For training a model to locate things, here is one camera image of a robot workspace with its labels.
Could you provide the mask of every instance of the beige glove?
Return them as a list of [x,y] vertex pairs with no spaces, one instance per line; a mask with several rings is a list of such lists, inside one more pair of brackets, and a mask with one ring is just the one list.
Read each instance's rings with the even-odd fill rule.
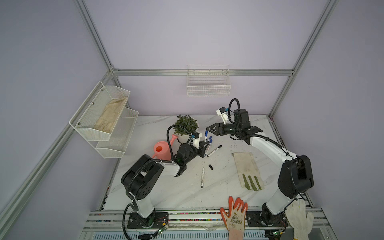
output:
[[248,204],[244,203],[239,197],[233,202],[233,197],[228,199],[229,215],[224,208],[220,208],[220,214],[223,217],[225,226],[229,231],[228,240],[242,240],[245,227],[245,214],[248,209]]
[[305,202],[303,199],[294,200],[285,210],[285,215],[294,228],[295,240],[309,240],[308,234],[312,230],[313,213],[308,212],[305,216]]
[[253,191],[264,189],[264,183],[253,154],[251,152],[234,152],[232,155],[235,159],[241,187]]

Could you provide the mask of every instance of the white mesh shelf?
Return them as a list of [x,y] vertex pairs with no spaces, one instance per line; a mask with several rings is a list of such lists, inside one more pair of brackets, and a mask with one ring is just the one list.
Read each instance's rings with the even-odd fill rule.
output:
[[[76,116],[79,115],[78,112],[76,112],[70,120],[70,125],[87,140],[103,158],[121,158],[127,149],[139,112],[124,107],[128,101],[129,91],[116,86],[104,86],[102,82],[99,82],[96,87],[100,86],[100,84],[101,89],[93,98],[83,115],[76,121]],[[124,97],[126,98],[119,103],[121,108],[118,107],[113,109],[114,112],[112,113],[105,112],[103,114],[108,103],[114,99]],[[104,128],[103,130],[105,131],[95,129],[95,125],[102,115],[107,116],[108,124],[113,123],[108,125],[107,130]]]
[[[103,114],[105,106],[113,99],[127,97],[123,104],[123,106],[125,106],[128,101],[129,93],[130,92],[128,90],[116,86],[103,85],[96,97],[92,100],[92,103],[80,117],[80,120],[75,124],[75,126],[72,127],[74,127],[74,129],[87,141],[108,141],[117,122],[115,122],[115,126],[113,126],[111,132],[103,132],[94,129],[95,124]],[[120,111],[120,114],[116,116],[117,119],[120,117],[121,113],[122,111]]]
[[189,65],[187,96],[229,96],[228,65]]
[[135,110],[123,109],[109,141],[100,141],[96,145],[96,150],[104,158],[120,158],[124,156],[138,115],[139,112]]

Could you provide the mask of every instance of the lavender wall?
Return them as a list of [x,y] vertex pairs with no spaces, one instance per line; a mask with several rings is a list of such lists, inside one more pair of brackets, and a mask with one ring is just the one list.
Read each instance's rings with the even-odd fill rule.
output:
[[340,1],[274,118],[339,240],[380,239],[384,3]]
[[[0,211],[106,68],[71,0],[0,2]],[[78,134],[6,237],[77,239],[116,160]]]
[[232,98],[238,98],[250,114],[267,114],[286,80],[285,76],[231,76],[228,97],[188,97],[185,76],[119,77],[122,87],[131,91],[130,107],[140,115],[216,114]]
[[117,68],[292,69],[327,1],[86,2]]

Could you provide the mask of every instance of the watering can spout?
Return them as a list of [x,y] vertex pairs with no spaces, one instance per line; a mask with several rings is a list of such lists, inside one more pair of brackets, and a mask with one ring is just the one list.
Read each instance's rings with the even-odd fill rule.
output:
[[172,134],[172,139],[170,140],[170,145],[171,146],[173,145],[173,142],[175,141],[176,138],[177,138],[177,136]]

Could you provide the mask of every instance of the marble table surface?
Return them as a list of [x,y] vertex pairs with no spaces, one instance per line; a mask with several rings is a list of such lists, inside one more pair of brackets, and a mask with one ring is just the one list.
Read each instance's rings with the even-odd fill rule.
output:
[[[222,122],[220,116],[191,116],[199,123],[198,131],[205,133],[206,127]],[[153,155],[153,146],[166,141],[166,130],[177,120],[176,116],[139,116],[137,118],[127,151],[119,163],[117,172],[104,205],[105,210],[124,210],[130,199],[125,195],[120,180],[123,174],[143,155]],[[250,115],[252,126],[257,126],[276,141],[266,115]],[[250,209],[261,208],[277,190],[280,169],[261,151],[246,144],[234,141],[229,135],[212,136],[211,150],[223,145],[211,157],[197,156],[187,164],[187,169],[179,177],[160,176],[150,197],[158,210],[202,210],[227,207],[228,197],[240,197]],[[172,149],[176,153],[180,144],[175,141]],[[233,152],[252,152],[258,166],[265,189],[249,191],[240,186]],[[202,168],[205,169],[204,188],[201,188]]]

